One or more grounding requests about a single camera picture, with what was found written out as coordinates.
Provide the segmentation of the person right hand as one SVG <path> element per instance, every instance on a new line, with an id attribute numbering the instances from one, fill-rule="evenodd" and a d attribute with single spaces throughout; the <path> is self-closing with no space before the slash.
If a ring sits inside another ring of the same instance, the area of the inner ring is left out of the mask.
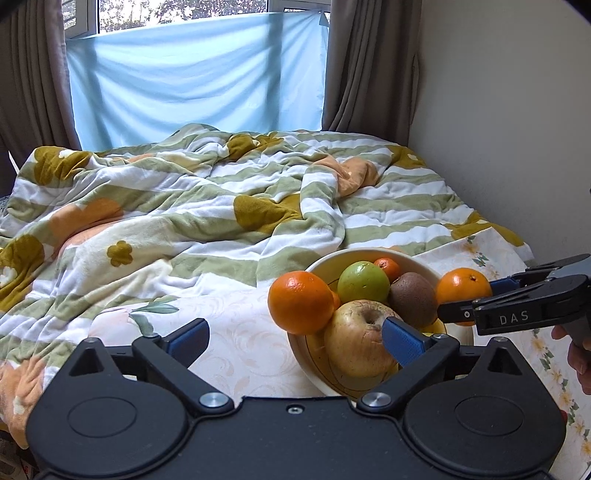
<path id="1" fill-rule="evenodd" d="M 586 395 L 591 394 L 591 373 L 590 373 L 590 338 L 586 338 L 582 347 L 574 342 L 569 345 L 567 362 L 577 373 L 577 379 L 582 391 Z"/>

